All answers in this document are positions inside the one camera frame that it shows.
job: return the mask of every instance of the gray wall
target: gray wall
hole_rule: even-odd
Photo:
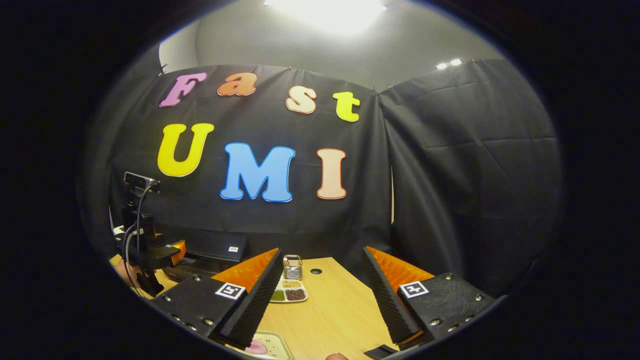
[[[406,0],[381,3],[387,9],[367,30],[337,35],[264,6],[264,0],[238,0],[163,42],[161,63],[169,64],[165,72],[217,64],[292,66],[382,90],[454,58],[503,58],[434,8]]]

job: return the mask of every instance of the metal container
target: metal container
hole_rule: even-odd
[[[282,261],[284,263],[285,279],[302,279],[302,259],[298,255],[285,255]]]

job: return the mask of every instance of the ceiling light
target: ceiling light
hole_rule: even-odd
[[[266,0],[264,4],[339,33],[364,30],[387,9],[378,0]]]

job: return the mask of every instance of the white label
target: white label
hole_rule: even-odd
[[[223,297],[228,297],[230,299],[237,299],[242,295],[242,292],[245,290],[244,286],[238,286],[229,284],[225,282],[225,284],[216,291],[216,295],[220,295]]]
[[[424,285],[420,283],[420,281],[414,281],[408,284],[400,285],[400,288],[407,298],[420,296],[429,292],[429,290],[427,290],[427,288],[425,288]]]

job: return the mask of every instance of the tray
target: tray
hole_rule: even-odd
[[[296,287],[294,288],[286,288],[285,287],[285,282],[289,282],[289,283],[296,283]],[[302,290],[302,292],[304,293],[304,297],[302,299],[299,300],[289,300],[289,297],[287,296],[287,290],[294,290],[299,292],[300,290]],[[301,302],[301,301],[305,301],[309,298],[309,295],[307,293],[307,289],[305,289],[304,284],[300,281],[300,280],[288,280],[288,279],[284,279],[282,277],[282,275],[280,276],[280,280],[278,281],[278,285],[276,285],[275,290],[273,291],[274,293],[276,291],[282,291],[284,293],[284,300],[270,300],[271,302],[278,302],[278,303],[283,303],[283,302]]]
[[[253,340],[262,343],[267,348],[267,352],[265,354],[251,354],[229,344],[226,344],[225,346],[257,359],[293,360],[293,356],[291,355],[287,344],[284,342],[284,339],[275,332],[258,330],[255,332],[255,335],[253,335]]]

